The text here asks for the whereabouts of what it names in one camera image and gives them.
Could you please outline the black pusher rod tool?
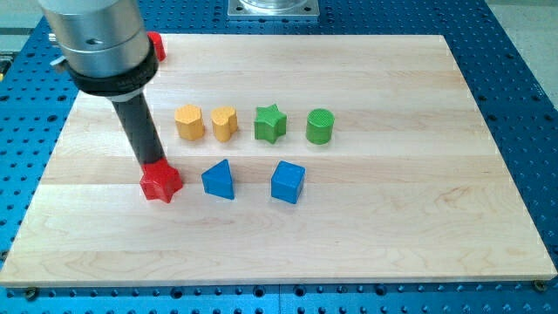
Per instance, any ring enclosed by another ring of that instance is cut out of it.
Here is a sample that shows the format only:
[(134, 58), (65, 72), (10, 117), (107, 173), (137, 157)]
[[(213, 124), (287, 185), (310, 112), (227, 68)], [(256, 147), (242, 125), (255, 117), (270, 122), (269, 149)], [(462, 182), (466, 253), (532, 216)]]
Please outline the black pusher rod tool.
[(142, 92), (126, 101), (113, 101), (112, 105), (141, 166), (166, 157)]

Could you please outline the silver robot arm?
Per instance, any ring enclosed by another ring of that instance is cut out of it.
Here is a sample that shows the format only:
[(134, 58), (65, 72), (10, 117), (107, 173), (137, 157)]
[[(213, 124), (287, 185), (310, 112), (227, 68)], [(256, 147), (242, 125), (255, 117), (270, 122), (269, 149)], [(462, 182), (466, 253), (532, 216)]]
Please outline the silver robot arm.
[(141, 166), (165, 158), (144, 88), (158, 71), (134, 0), (39, 0), (76, 87), (109, 99)]

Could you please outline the red block behind arm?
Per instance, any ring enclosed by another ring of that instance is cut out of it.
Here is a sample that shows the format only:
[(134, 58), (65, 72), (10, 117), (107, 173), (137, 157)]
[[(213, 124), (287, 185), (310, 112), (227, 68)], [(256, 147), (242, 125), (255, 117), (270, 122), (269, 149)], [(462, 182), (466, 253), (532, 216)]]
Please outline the red block behind arm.
[(160, 62), (164, 61), (167, 58), (167, 54), (162, 36), (156, 31), (149, 31), (147, 35), (153, 43), (157, 59)]

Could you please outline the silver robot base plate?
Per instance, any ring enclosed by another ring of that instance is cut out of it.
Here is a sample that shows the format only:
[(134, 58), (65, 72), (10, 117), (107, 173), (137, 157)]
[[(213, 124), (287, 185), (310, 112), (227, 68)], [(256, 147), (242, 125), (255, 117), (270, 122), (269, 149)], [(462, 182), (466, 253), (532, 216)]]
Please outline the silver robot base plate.
[(238, 20), (317, 18), (318, 0), (228, 0), (228, 17)]

